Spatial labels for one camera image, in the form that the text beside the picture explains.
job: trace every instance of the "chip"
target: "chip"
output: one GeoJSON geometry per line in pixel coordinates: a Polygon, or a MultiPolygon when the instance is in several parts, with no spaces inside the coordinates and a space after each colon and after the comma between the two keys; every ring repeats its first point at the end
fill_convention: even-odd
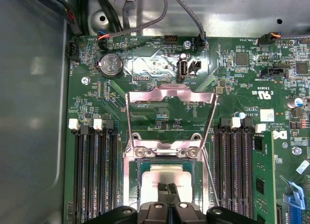
{"type": "Polygon", "coordinates": [[[266,220],[257,214],[257,222],[259,224],[266,224],[266,220]]]}
{"type": "Polygon", "coordinates": [[[247,54],[237,54],[236,55],[236,65],[248,66],[248,55],[247,54]]]}
{"type": "Polygon", "coordinates": [[[222,86],[216,86],[215,87],[215,93],[217,94],[223,94],[224,88],[222,86]]]}
{"type": "Polygon", "coordinates": [[[260,138],[254,139],[254,149],[255,150],[263,150],[263,140],[260,138]]]}
{"type": "Polygon", "coordinates": [[[297,74],[308,74],[308,64],[305,62],[296,63],[297,74]]]}
{"type": "Polygon", "coordinates": [[[256,178],[256,191],[264,194],[264,184],[265,182],[259,178],[256,178]]]}

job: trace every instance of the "capacitor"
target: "capacitor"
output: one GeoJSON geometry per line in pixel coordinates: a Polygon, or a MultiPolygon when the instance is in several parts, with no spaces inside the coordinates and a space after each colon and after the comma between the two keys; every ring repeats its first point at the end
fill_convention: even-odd
{"type": "Polygon", "coordinates": [[[234,113],[234,117],[238,117],[240,119],[245,119],[246,118],[246,114],[243,112],[235,112],[234,113]]]}
{"type": "Polygon", "coordinates": [[[302,149],[299,148],[299,147],[293,147],[292,153],[293,153],[294,155],[300,155],[300,154],[302,153],[302,149]]]}
{"type": "Polygon", "coordinates": [[[107,78],[117,78],[124,71],[121,58],[115,54],[106,54],[97,62],[98,70],[107,78]]]}
{"type": "Polygon", "coordinates": [[[301,107],[303,105],[303,101],[301,98],[297,97],[297,98],[291,98],[289,99],[287,106],[291,109],[297,108],[297,107],[301,107]]]}

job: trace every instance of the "integrated circuit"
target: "integrated circuit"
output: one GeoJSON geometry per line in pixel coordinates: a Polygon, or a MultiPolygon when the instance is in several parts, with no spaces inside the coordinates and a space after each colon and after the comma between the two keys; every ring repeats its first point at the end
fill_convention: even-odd
{"type": "Polygon", "coordinates": [[[297,62],[296,74],[302,74],[302,75],[308,74],[308,64],[306,62],[297,62]]]}
{"type": "Polygon", "coordinates": [[[254,149],[255,150],[263,150],[263,140],[260,138],[255,138],[254,139],[254,149]]]}
{"type": "Polygon", "coordinates": [[[264,184],[265,182],[262,179],[256,178],[256,191],[260,192],[261,194],[264,194],[264,184]]]}
{"type": "Polygon", "coordinates": [[[237,66],[248,66],[248,55],[247,54],[236,54],[236,65],[237,66]]]}

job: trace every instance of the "black connector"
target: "black connector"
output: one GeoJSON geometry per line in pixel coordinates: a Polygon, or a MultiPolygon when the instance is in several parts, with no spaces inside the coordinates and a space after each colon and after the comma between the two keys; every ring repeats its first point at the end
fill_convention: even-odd
{"type": "Polygon", "coordinates": [[[164,36],[164,45],[177,45],[178,36],[177,35],[165,35],[164,36]]]}
{"type": "Polygon", "coordinates": [[[283,68],[266,68],[260,71],[260,76],[261,78],[275,76],[282,76],[286,78],[288,76],[288,72],[283,68]]]}
{"type": "Polygon", "coordinates": [[[66,47],[66,55],[71,61],[79,62],[79,47],[74,37],[66,47]]]}
{"type": "Polygon", "coordinates": [[[206,42],[207,42],[206,37],[204,39],[202,39],[200,37],[200,34],[199,34],[197,37],[197,41],[196,41],[196,49],[198,52],[202,52],[205,49],[206,42]]]}
{"type": "Polygon", "coordinates": [[[277,224],[283,224],[283,209],[277,204],[277,224]]]}
{"type": "Polygon", "coordinates": [[[189,66],[189,73],[196,72],[202,68],[202,62],[200,60],[192,61],[191,65],[189,66]]]}
{"type": "Polygon", "coordinates": [[[268,33],[268,34],[264,34],[261,38],[258,39],[257,44],[258,46],[260,45],[270,45],[273,44],[277,39],[276,36],[274,36],[273,34],[275,33],[268,33]]]}

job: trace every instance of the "black cable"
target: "black cable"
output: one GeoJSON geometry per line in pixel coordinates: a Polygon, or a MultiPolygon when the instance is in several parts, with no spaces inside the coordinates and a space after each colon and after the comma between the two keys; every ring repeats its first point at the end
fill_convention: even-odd
{"type": "Polygon", "coordinates": [[[79,9],[79,23],[83,32],[83,35],[89,35],[88,27],[88,1],[89,0],[77,0],[77,6],[79,9]]]}
{"type": "Polygon", "coordinates": [[[111,32],[120,32],[123,30],[121,22],[115,12],[115,9],[113,8],[113,6],[111,5],[111,3],[109,2],[109,0],[98,0],[99,4],[103,10],[103,12],[105,13],[108,22],[109,22],[109,26],[110,26],[110,31],[111,32]]]}
{"type": "Polygon", "coordinates": [[[65,0],[38,0],[40,3],[53,10],[61,17],[63,17],[74,35],[81,35],[82,31],[79,28],[78,19],[75,16],[72,5],[67,3],[65,0]]]}

